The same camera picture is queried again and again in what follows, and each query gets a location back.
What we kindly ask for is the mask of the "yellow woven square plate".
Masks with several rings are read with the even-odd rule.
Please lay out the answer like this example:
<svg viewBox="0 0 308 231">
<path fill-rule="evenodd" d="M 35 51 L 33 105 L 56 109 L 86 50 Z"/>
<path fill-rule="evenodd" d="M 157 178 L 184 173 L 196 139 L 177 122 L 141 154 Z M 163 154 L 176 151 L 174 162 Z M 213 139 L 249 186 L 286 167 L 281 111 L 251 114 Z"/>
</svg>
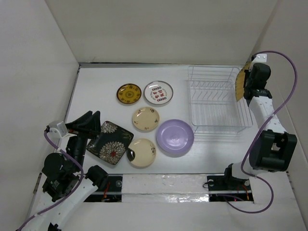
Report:
<svg viewBox="0 0 308 231">
<path fill-rule="evenodd" d="M 244 87 L 245 87 L 245 75 L 249 73 L 251 61 L 246 62 L 243 68 L 238 73 L 236 80 L 235 80 L 235 98 L 238 102 L 244 96 Z"/>
</svg>

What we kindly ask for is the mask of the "white plate red characters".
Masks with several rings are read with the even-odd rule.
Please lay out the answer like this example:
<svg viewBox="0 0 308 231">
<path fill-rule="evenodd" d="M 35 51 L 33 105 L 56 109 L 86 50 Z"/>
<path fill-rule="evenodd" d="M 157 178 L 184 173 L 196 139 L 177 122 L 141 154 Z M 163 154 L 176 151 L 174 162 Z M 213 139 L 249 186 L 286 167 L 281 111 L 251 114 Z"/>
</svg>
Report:
<svg viewBox="0 0 308 231">
<path fill-rule="evenodd" d="M 174 90 L 170 84 L 164 81 L 153 81 L 143 90 L 146 101 L 155 105 L 164 105 L 171 101 Z"/>
</svg>

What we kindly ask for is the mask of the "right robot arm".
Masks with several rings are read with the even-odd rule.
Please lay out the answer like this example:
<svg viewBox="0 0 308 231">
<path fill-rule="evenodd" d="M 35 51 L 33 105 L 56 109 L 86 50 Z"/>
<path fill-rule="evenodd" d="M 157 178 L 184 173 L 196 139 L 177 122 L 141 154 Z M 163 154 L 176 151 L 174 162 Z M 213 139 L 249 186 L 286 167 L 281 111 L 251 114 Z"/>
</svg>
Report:
<svg viewBox="0 0 308 231">
<path fill-rule="evenodd" d="M 224 172 L 222 183 L 227 189 L 234 189 L 249 177 L 259 173 L 284 172 L 289 167 L 297 137 L 283 127 L 273 107 L 272 95 L 266 89 L 271 75 L 267 64 L 247 64 L 244 74 L 244 99 L 253 112 L 259 131 L 250 148 L 248 161 L 230 164 Z"/>
</svg>

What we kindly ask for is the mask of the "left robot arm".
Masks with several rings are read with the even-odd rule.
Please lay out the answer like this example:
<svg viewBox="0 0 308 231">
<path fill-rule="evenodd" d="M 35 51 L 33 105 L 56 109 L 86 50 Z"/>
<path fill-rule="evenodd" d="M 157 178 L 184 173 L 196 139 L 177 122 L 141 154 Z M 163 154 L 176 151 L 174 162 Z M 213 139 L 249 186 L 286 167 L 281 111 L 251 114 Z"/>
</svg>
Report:
<svg viewBox="0 0 308 231">
<path fill-rule="evenodd" d="M 75 121 L 53 121 L 44 138 L 55 149 L 44 160 L 42 186 L 36 212 L 21 231 L 61 231 L 75 210 L 93 192 L 107 186 L 108 173 L 95 165 L 83 170 L 87 142 L 101 132 L 100 111 L 88 111 Z"/>
</svg>

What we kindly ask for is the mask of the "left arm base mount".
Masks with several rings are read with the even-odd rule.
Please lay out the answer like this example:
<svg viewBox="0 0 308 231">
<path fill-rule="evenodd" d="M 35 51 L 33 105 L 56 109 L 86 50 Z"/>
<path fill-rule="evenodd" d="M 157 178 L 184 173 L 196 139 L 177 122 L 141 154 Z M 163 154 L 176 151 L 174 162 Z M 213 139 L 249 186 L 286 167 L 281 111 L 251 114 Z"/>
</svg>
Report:
<svg viewBox="0 0 308 231">
<path fill-rule="evenodd" d="M 108 176 L 106 184 L 99 188 L 97 191 L 88 196 L 84 202 L 121 202 L 122 201 L 122 186 L 123 186 L 123 175 L 112 174 Z"/>
</svg>

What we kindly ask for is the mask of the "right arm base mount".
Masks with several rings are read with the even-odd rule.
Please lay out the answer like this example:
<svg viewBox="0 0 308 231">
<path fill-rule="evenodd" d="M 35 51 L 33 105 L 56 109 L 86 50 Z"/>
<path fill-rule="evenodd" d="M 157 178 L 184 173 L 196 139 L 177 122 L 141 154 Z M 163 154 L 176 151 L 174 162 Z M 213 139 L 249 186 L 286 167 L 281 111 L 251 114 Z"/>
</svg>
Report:
<svg viewBox="0 0 308 231">
<path fill-rule="evenodd" d="M 210 202 L 253 202 L 250 181 L 226 180 L 223 175 L 209 175 L 203 188 L 208 190 Z"/>
</svg>

